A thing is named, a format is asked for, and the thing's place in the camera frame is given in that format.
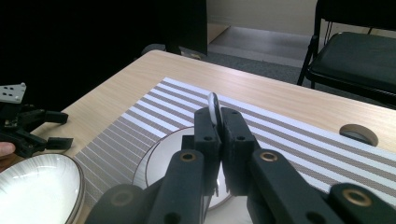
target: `plate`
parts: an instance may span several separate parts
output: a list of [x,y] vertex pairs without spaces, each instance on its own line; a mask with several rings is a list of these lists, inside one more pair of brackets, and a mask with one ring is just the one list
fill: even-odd
[[[159,141],[140,162],[134,177],[134,184],[145,189],[161,179],[165,175],[174,153],[181,150],[182,136],[193,134],[194,129],[190,127],[171,133]],[[209,211],[220,206],[231,197],[226,190],[225,177],[221,166],[219,168],[218,184],[219,197],[216,195],[212,196],[208,208]]]
[[82,170],[65,155],[21,161],[0,183],[0,223],[74,223],[84,201]]

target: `striped placemat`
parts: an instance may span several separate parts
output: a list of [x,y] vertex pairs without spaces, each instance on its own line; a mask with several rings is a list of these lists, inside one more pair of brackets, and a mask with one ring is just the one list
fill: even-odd
[[[210,91],[165,78],[75,157],[93,206],[111,187],[131,183],[138,163],[160,139],[193,126]],[[349,182],[364,186],[396,207],[396,154],[336,133],[218,95],[242,113],[261,146],[281,152],[312,186],[328,192]]]

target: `gray carpet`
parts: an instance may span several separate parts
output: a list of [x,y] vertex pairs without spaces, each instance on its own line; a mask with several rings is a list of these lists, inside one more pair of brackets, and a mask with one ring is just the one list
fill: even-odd
[[[152,49],[160,49],[165,50],[163,45],[149,45],[143,50],[143,54],[152,50]],[[183,55],[190,58],[195,58],[196,60],[201,60],[207,63],[213,63],[222,65],[225,67],[233,68],[239,71],[248,72],[251,74],[255,74],[258,76],[269,77],[275,80],[288,82],[291,84],[296,84],[298,76],[300,75],[301,68],[287,66],[283,64],[277,63],[268,63],[261,62],[256,60],[250,60],[246,58],[239,58],[225,54],[219,54],[215,52],[208,52],[207,55],[197,53],[194,51],[190,51],[188,49],[181,48]],[[303,86],[306,88],[310,88],[310,81],[304,80]],[[330,88],[324,85],[316,84],[315,89],[317,91],[324,91],[330,94],[346,97],[349,99],[361,101],[371,105],[379,105],[384,106],[386,108],[395,109],[394,107],[390,107],[388,105],[383,105],[377,101],[372,99],[368,99],[365,97],[361,97],[359,95],[355,95],[346,91],[339,91],[334,88]]]

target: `wooden table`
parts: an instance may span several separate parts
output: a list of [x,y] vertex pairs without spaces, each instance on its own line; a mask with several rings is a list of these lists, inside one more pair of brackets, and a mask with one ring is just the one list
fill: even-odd
[[[73,137],[73,157],[165,77],[213,91],[338,133],[348,123],[372,130],[378,147],[396,152],[396,111],[265,77],[154,50],[145,54],[64,111],[69,121],[44,124],[34,134]],[[90,212],[81,211],[78,223]]]

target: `human hand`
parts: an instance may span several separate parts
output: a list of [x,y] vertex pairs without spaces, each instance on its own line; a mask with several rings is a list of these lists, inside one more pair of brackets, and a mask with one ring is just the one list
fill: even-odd
[[17,158],[17,155],[14,153],[14,151],[14,144],[0,142],[0,173],[6,170]]

